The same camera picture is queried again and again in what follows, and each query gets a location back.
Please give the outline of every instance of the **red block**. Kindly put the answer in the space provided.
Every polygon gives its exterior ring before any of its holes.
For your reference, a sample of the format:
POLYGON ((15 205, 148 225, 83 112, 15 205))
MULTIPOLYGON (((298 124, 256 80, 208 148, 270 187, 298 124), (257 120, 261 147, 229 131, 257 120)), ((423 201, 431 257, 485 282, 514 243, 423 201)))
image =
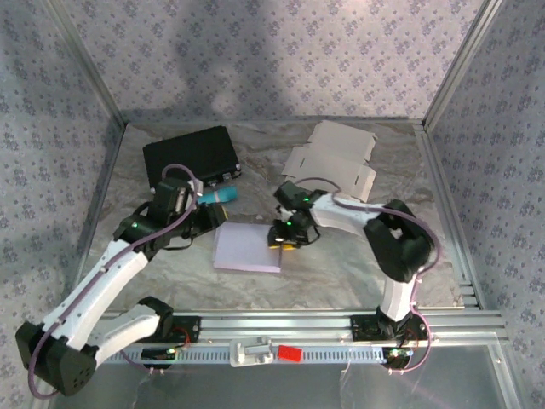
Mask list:
POLYGON ((303 350, 294 347, 280 345, 278 347, 278 359, 290 360, 291 362, 301 362, 303 360, 303 350))

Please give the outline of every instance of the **gray marble surface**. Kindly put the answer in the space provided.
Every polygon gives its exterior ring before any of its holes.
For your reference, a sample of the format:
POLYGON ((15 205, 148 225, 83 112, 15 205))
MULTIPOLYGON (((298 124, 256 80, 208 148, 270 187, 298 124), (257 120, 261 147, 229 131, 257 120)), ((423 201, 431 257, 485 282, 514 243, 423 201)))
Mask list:
MULTIPOLYGON (((410 124, 350 122, 374 132, 376 146, 369 165, 376 171, 370 203, 402 199, 427 221, 445 243, 424 163, 410 124)), ((98 262, 113 229, 151 199, 142 148, 153 141, 210 127, 129 125, 125 132, 100 221, 84 272, 98 262)), ((243 174, 233 183, 238 199, 226 204, 231 221, 268 223, 275 215, 274 190, 291 148, 307 141, 316 123, 243 123, 228 125, 243 174)), ((384 276, 367 242, 322 229, 323 237, 298 251, 285 251, 281 274, 241 273, 212 266, 214 233, 198 238, 186 251, 162 252, 119 294, 111 309, 132 308, 154 296, 176 310, 208 308, 369 308, 381 301, 384 276)), ((462 304, 452 263, 445 254, 418 292, 421 305, 462 304)))

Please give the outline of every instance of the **purple sticky note pad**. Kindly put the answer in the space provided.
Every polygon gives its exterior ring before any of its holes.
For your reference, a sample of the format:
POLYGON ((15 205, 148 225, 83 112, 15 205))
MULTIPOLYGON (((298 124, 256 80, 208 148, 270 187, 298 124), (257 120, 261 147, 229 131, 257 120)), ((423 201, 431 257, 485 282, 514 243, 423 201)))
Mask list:
POLYGON ((223 223, 215 232, 214 267, 280 273, 280 249, 269 249, 266 224, 223 223))

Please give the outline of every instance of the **black box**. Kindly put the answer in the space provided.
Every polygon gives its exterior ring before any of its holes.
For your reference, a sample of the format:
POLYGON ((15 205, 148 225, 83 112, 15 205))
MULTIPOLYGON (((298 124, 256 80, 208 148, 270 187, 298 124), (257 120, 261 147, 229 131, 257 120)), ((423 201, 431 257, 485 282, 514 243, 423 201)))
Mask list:
MULTIPOLYGON (((176 136, 144 146, 150 187, 161 181, 163 168, 184 164, 204 185, 215 185, 240 176, 240 163, 225 126, 215 126, 192 134, 176 136)), ((183 170, 169 170, 169 176, 189 181, 183 170)))

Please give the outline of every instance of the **patterned wall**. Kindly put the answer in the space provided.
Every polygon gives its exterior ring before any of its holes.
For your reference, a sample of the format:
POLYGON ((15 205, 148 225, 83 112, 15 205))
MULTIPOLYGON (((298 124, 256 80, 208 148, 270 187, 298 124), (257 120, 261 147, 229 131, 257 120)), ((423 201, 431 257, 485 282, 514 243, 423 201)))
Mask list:
POLYGON ((74 280, 119 136, 40 2, 0 2, 0 407, 22 407, 14 344, 74 280))
POLYGON ((433 130, 479 280, 545 407, 545 3, 506 0, 433 130))
POLYGON ((422 118, 482 0, 65 0, 127 121, 422 118))

